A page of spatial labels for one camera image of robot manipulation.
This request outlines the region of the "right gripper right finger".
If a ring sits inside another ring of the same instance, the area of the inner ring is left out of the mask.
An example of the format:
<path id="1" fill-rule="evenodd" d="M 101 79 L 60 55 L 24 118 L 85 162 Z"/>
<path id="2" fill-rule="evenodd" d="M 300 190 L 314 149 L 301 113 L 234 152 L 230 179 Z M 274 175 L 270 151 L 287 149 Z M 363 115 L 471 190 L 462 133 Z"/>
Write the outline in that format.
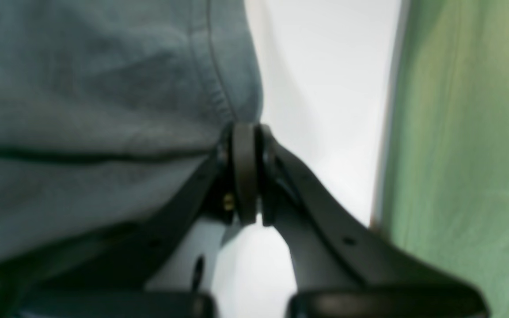
<path id="1" fill-rule="evenodd" d="M 262 220 L 288 245 L 297 292 L 287 318 L 487 318 L 477 288 L 394 247 L 257 128 Z"/>

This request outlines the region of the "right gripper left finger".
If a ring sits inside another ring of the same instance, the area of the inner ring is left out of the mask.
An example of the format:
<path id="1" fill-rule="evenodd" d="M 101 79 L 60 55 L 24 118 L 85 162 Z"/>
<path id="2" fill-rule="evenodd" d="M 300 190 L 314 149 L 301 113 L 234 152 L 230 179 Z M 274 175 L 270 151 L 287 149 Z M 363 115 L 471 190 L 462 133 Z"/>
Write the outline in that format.
<path id="1" fill-rule="evenodd" d="M 20 318 L 216 318 L 220 249 L 256 222 L 254 124 L 225 129 L 214 151 L 137 231 L 42 284 Z"/>

